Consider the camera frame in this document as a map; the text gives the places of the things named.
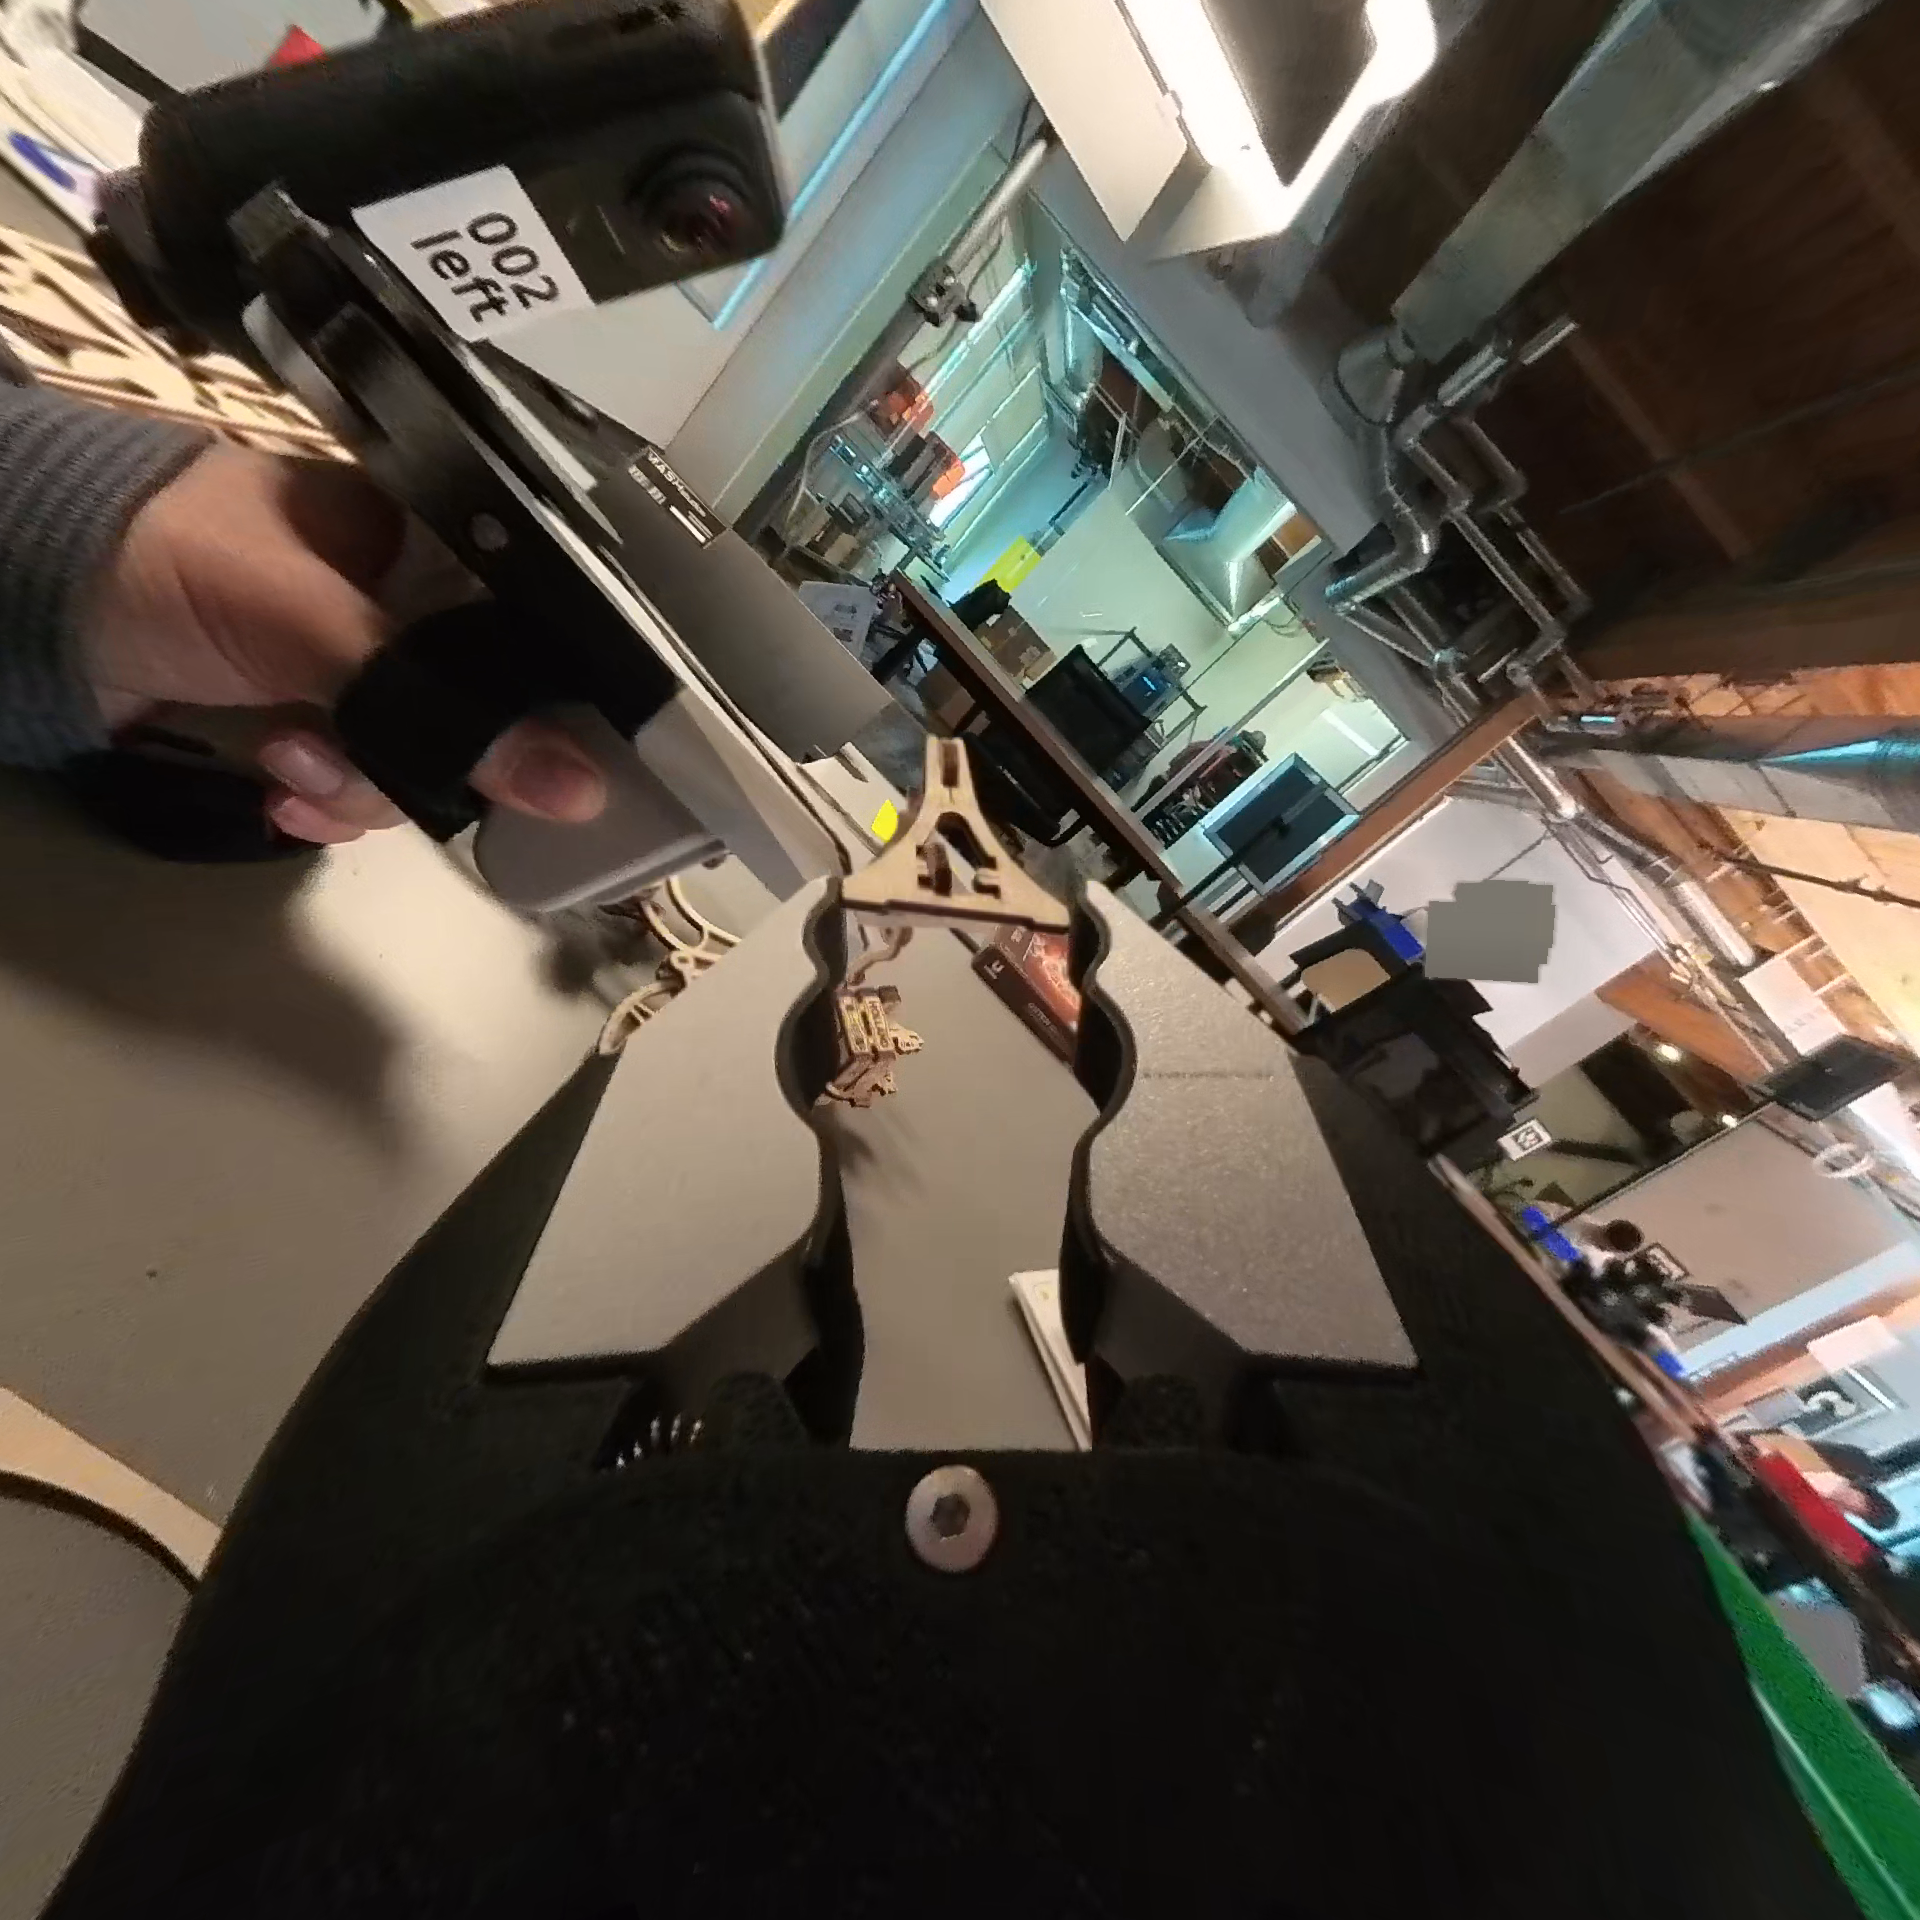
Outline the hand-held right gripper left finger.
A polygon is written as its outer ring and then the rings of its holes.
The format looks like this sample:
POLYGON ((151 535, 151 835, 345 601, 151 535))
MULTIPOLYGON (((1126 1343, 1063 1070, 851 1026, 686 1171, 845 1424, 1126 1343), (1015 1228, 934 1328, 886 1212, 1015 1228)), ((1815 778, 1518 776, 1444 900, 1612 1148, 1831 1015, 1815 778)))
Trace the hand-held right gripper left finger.
POLYGON ((838 884, 814 881, 634 1033, 490 1369, 790 1377, 843 1196, 814 1111, 838 1070, 838 884))

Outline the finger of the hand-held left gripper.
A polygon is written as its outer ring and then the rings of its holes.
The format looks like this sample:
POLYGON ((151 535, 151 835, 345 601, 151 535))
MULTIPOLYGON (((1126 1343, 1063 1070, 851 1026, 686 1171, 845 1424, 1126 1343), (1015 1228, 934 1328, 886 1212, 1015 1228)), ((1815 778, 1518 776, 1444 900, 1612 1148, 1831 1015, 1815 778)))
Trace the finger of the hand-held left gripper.
POLYGON ((657 535, 657 610, 711 681, 779 752, 826 761, 922 724, 731 531, 657 535))
POLYGON ((841 844, 766 759, 705 744, 705 826, 778 900, 838 882, 841 844))

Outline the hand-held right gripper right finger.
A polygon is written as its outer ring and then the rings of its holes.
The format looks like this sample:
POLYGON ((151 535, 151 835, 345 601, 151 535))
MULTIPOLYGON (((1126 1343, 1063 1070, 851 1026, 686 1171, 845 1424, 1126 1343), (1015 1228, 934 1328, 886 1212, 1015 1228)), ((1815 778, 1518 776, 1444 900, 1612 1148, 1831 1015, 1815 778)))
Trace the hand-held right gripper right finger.
POLYGON ((1411 1377, 1293 1048, 1105 884, 1067 961, 1093 1103, 1063 1223, 1071 1356, 1107 1377, 1411 1377))

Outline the wooden triangular frame part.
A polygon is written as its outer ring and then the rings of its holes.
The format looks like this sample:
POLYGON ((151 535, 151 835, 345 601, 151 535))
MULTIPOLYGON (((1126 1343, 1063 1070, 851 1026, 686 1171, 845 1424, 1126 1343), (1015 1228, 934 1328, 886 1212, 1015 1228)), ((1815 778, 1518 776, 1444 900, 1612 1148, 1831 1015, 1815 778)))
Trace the wooden triangular frame part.
POLYGON ((838 906, 876 924, 940 921, 1054 937, 1071 929, 1067 906, 1017 865, 986 818, 969 746, 957 736, 925 740, 919 803, 876 863, 841 881, 838 906))

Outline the person's left forearm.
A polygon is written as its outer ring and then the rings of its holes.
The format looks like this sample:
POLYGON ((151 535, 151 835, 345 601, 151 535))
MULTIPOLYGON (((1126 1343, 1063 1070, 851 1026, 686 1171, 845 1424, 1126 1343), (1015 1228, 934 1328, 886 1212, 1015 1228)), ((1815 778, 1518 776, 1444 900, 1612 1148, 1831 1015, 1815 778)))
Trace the person's left forearm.
POLYGON ((51 774, 106 746, 87 620, 134 516, 209 438, 45 388, 3 388, 3 763, 51 774))

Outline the wooden bicycle model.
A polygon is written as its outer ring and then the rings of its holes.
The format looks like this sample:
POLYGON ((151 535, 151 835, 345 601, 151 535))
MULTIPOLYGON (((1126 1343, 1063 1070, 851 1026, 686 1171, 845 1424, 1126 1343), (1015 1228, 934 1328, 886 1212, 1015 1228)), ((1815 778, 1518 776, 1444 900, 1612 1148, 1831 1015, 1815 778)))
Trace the wooden bicycle model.
POLYGON ((614 1059, 667 1003, 740 947, 740 935, 693 900, 683 878, 657 881, 596 906, 595 915, 605 930, 643 937, 657 959, 652 975, 610 1006, 595 1046, 602 1059, 614 1059))

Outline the small wooden parts cluster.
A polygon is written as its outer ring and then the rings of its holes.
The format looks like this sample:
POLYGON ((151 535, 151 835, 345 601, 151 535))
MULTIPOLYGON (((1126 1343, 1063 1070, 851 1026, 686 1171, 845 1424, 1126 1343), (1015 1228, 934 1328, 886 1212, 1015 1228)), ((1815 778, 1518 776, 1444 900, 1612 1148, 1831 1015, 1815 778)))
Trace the small wooden parts cluster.
POLYGON ((924 1050, 919 1031, 899 1018, 901 991, 893 983, 841 988, 833 998, 836 1067, 822 1103, 869 1111, 899 1092, 899 1067, 924 1050))

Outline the laser-cut wooden parts sheet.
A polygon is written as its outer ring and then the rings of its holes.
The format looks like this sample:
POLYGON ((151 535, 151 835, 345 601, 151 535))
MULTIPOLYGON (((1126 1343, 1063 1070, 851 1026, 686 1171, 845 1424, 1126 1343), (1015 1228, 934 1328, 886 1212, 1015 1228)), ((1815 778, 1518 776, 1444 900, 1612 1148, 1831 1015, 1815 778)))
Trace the laser-cut wooden parts sheet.
POLYGON ((219 352, 141 331, 78 251, 3 228, 3 338, 41 386, 287 457, 345 462, 299 401, 219 352))

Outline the person's left hand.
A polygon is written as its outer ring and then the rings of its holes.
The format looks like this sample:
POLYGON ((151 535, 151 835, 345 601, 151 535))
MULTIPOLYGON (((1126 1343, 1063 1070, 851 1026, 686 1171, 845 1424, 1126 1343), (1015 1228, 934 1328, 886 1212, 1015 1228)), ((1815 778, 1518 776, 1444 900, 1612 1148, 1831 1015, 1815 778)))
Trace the person's left hand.
POLYGON ((109 731, 188 708, 263 712, 237 728, 295 842, 399 826, 329 715, 404 625, 453 606, 446 550, 345 465, 214 444, 130 522, 92 588, 81 659, 109 731))

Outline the dark red box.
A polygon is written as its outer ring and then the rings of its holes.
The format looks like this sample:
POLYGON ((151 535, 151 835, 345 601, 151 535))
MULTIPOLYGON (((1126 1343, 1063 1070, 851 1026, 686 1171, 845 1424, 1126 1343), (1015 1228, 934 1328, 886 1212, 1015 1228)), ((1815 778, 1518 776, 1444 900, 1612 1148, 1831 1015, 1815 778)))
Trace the dark red box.
POLYGON ((1082 994, 1071 983, 1066 934, 998 929, 973 951, 971 970, 1052 1056, 1071 1064, 1082 994))

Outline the white ceiling lamp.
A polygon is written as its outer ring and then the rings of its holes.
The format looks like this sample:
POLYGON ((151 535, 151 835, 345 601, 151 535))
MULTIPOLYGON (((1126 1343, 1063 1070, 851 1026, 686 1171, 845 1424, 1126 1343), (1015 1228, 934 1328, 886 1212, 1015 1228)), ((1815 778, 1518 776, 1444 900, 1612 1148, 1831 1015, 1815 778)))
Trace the white ceiling lamp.
POLYGON ((1159 256, 1285 233, 1438 54, 1427 3, 988 3, 1117 238, 1159 256))

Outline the plain wooden board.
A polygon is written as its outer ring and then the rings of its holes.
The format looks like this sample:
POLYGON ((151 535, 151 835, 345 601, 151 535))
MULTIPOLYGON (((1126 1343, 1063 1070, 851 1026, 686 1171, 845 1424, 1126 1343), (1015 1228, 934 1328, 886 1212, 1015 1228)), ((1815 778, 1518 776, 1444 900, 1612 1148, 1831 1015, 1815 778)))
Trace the plain wooden board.
POLYGON ((12 1390, 3 1392, 3 1492, 108 1530, 189 1591, 222 1538, 214 1520, 12 1390))

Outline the silver ventilation pipes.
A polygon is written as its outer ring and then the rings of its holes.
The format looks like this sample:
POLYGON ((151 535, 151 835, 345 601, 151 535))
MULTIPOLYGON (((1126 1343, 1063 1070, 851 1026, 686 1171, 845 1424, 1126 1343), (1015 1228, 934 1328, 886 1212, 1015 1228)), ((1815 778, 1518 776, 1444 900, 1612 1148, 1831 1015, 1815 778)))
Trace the silver ventilation pipes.
POLYGON ((1561 724, 1564 708, 1601 707, 1598 684, 1575 659, 1594 599, 1529 522, 1529 480, 1478 422, 1513 375, 1575 337, 1569 313, 1524 331, 1497 320, 1436 374, 1404 324, 1390 323, 1363 331, 1335 360, 1335 396, 1363 427, 1388 550, 1346 564, 1324 590, 1326 610, 1420 667, 1462 718, 1482 712, 1493 686, 1516 694, 1549 728, 1561 724), (1420 594, 1446 542, 1524 622, 1526 635, 1487 666, 1474 666, 1478 646, 1420 594))

